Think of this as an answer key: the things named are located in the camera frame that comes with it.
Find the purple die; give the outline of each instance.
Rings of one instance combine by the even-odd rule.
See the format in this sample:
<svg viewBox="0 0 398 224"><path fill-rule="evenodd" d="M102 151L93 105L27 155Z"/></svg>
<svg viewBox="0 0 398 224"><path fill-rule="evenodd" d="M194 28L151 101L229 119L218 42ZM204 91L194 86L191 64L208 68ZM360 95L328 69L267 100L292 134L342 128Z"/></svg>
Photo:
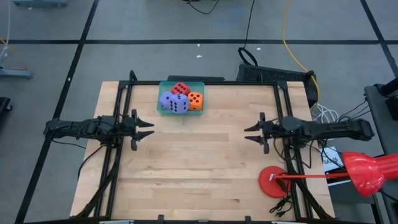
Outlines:
<svg viewBox="0 0 398 224"><path fill-rule="evenodd" d="M170 99L173 96L171 92L164 92L159 98L159 105L162 110L169 110Z"/></svg>
<svg viewBox="0 0 398 224"><path fill-rule="evenodd" d="M170 97L169 108L176 114L183 114L189 109L189 99L184 94L174 94Z"/></svg>

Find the red lamp shade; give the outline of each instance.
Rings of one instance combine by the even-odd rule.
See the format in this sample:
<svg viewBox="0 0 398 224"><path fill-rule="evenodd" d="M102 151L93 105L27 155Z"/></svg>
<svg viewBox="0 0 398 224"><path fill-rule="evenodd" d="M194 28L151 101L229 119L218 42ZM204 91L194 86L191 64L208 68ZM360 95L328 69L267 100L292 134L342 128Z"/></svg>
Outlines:
<svg viewBox="0 0 398 224"><path fill-rule="evenodd" d="M372 158L358 152L344 152L344 164L354 186L364 197L368 197L389 179L398 178L398 154Z"/></svg>

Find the teal tray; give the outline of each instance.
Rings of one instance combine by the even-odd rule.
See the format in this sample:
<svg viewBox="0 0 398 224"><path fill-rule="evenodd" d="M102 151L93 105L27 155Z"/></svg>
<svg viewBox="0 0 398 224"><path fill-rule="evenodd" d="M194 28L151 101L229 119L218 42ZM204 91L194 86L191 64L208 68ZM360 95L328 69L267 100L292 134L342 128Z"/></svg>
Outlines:
<svg viewBox="0 0 398 224"><path fill-rule="evenodd" d="M178 82L160 82L159 84L159 94L157 96L157 105L156 109L157 111L162 114L162 115L201 115L203 114L203 110L205 109L205 84L203 82L183 82L185 83L191 92L197 92L201 93L203 95L203 107L201 111L187 111L184 114L175 114L171 111L168 110L163 110L160 105L159 105L159 98L162 96L162 94L166 91L172 91L173 86L178 83Z"/></svg>

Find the paper sign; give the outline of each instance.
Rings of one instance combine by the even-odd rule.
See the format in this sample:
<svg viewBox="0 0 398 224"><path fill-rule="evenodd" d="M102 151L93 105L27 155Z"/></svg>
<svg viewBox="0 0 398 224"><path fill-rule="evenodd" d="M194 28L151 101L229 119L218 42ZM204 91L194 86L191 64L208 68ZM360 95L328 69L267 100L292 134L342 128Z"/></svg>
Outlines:
<svg viewBox="0 0 398 224"><path fill-rule="evenodd" d="M338 153L336 152L336 148L335 147L326 147L324 152L328 155L328 157L333 160L333 162L340 164L341 166L343 166L343 161L341 161L340 156L338 155ZM334 164L333 162L331 162L324 154L322 154L322 163L323 163L323 170L329 171L332 169L337 169L339 168L336 164Z"/></svg>

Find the concrete floor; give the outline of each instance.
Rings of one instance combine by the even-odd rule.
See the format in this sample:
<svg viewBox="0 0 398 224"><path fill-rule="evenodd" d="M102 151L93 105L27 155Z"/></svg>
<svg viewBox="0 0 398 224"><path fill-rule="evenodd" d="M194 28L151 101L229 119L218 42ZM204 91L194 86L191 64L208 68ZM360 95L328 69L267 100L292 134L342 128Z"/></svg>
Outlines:
<svg viewBox="0 0 398 224"><path fill-rule="evenodd" d="M11 39L78 40L93 0L69 0L61 9L11 6ZM206 10L212 1L197 7ZM386 40L398 39L398 2L369 1ZM285 1L256 1L249 39L281 39ZM243 39L251 1L221 0L211 15L195 12L180 0L100 0L87 39ZM6 37L7 1L0 2L0 37ZM286 25L288 39L377 40L359 0L292 1ZM165 80L169 75L202 75L235 80L241 59L237 44L86 44L68 92L62 119L93 116L101 82L125 80L133 69L139 80ZM0 134L0 221L15 220L44 141L45 122L52 118L69 71L75 44L14 44L34 73L31 80L0 79L0 96L10 97L14 110ZM300 67L283 45L249 44L259 65L289 70ZM291 45L299 60L317 73L320 103L344 113L363 101L363 87L385 83L394 74L380 45ZM398 46L389 46L398 57ZM17 65L11 54L2 66ZM339 151L382 153L370 142L337 139ZM26 221L67 218L84 151L52 144ZM335 204L343 220L371 222L367 206Z"/></svg>

